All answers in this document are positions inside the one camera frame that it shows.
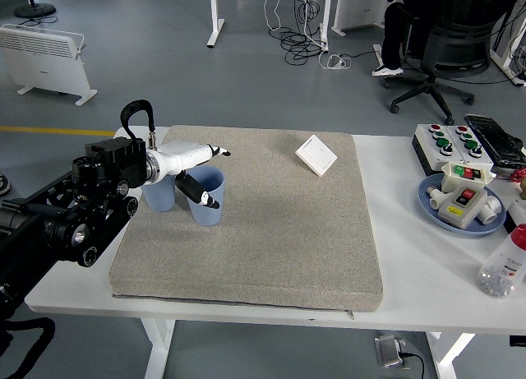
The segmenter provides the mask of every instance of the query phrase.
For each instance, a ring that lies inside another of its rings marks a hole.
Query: gray mat
[[[222,146],[226,177],[214,227],[177,191],[168,212],[141,200],[110,272],[115,296],[374,311],[381,275],[352,136],[316,132],[338,159],[322,177],[295,150],[311,132],[170,128],[165,142]]]

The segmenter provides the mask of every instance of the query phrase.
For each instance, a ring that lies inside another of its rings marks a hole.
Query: black pants
[[[408,29],[408,13],[414,16],[414,13],[408,9],[408,5],[401,2],[392,3],[385,9],[381,59],[387,67],[396,67],[400,64],[400,44]],[[413,24],[409,46],[414,56],[422,56],[431,26],[432,23],[429,23],[427,19],[421,19]]]

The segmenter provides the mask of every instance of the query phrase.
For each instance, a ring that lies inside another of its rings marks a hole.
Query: white bottle
[[[519,225],[493,252],[477,275],[477,286],[487,295],[509,295],[526,275],[526,224]]]

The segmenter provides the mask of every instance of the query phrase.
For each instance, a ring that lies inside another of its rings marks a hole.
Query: office chair
[[[425,80],[415,81],[406,76],[385,77],[384,87],[391,80],[407,81],[417,88],[394,99],[392,113],[399,111],[398,104],[421,93],[431,95],[446,115],[445,124],[453,125],[452,113],[441,92],[460,96],[466,104],[473,104],[475,96],[454,87],[436,82],[437,78],[455,79],[475,76],[486,71],[491,64],[490,39],[495,24],[518,0],[445,0],[437,21],[425,41],[424,49],[412,49],[412,28],[418,18],[408,16],[408,29],[403,42],[403,54],[420,59],[420,68],[427,75]]]

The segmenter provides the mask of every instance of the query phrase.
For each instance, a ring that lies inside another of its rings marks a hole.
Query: sneaker
[[[8,194],[10,189],[11,185],[9,184],[9,181],[3,175],[3,173],[0,172],[0,196],[5,196]]]
[[[402,66],[397,65],[395,67],[387,67],[386,65],[380,65],[377,69],[372,72],[373,76],[394,76],[401,75],[404,73]]]

